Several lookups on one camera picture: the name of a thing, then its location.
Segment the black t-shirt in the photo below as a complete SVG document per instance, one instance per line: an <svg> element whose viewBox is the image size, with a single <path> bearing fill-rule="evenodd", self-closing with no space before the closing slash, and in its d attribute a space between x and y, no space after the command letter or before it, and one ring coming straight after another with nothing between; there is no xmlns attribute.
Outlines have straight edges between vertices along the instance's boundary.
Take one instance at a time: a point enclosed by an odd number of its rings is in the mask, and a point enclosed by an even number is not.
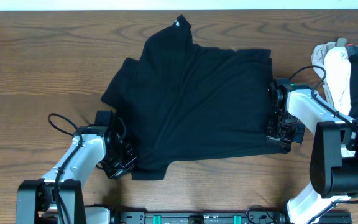
<svg viewBox="0 0 358 224"><path fill-rule="evenodd" d="M147 39L140 59L125 59L101 101L139 154L132 178L162 180L175 161L281 153L266 138L272 80L268 49L200 46L179 16Z"/></svg>

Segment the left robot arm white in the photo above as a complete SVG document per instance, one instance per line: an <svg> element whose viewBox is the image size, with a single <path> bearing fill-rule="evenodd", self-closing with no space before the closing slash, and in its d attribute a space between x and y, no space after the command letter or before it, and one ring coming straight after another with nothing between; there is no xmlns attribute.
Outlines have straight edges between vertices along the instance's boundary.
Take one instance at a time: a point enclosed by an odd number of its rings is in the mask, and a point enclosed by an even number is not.
<svg viewBox="0 0 358 224"><path fill-rule="evenodd" d="M38 180L24 180L17 191L16 223L119 223L103 205L86 206L82 188L100 164L109 179L134 167L132 144L107 126L82 126L59 162Z"/></svg>

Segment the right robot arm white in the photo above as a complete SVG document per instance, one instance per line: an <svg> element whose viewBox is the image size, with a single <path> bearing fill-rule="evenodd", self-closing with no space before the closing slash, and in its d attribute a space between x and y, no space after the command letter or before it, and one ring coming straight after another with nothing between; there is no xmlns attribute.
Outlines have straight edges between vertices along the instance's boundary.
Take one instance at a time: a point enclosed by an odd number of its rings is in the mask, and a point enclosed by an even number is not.
<svg viewBox="0 0 358 224"><path fill-rule="evenodd" d="M314 136L310 182L273 223L344 223L331 215L339 204L358 204L358 123L335 111L308 85L273 82L269 95L275 109L267 141L286 151L302 143L308 129Z"/></svg>

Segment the white crumpled garment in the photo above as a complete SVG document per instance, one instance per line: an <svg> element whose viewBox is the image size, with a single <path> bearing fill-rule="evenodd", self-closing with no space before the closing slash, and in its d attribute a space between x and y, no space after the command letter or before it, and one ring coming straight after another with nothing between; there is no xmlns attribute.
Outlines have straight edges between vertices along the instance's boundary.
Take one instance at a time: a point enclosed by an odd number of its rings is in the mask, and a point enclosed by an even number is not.
<svg viewBox="0 0 358 224"><path fill-rule="evenodd" d="M324 79L323 89L326 101L344 115L351 110L350 56L336 42L328 42L314 48L311 63L318 76Z"/></svg>

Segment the grey garment with red trim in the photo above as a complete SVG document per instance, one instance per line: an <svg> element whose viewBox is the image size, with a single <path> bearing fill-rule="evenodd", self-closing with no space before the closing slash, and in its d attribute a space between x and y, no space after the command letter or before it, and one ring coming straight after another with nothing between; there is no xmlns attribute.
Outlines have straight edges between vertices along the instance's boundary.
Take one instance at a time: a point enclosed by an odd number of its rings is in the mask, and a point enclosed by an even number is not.
<svg viewBox="0 0 358 224"><path fill-rule="evenodd" d="M358 45L348 42L346 38L338 38L335 46L344 48L348 56L358 55Z"/></svg>

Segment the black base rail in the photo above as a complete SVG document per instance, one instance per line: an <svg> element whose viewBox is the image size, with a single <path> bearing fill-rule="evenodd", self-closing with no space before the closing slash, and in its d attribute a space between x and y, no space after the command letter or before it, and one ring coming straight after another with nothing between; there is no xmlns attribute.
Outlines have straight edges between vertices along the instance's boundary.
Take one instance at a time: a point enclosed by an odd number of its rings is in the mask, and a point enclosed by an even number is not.
<svg viewBox="0 0 358 224"><path fill-rule="evenodd" d="M145 211L114 211L106 207L85 207L86 223L110 224L273 224L290 223L283 212L253 207L244 213L168 213ZM57 213L36 215L35 223L61 223ZM349 212L329 212L316 223L351 224Z"/></svg>

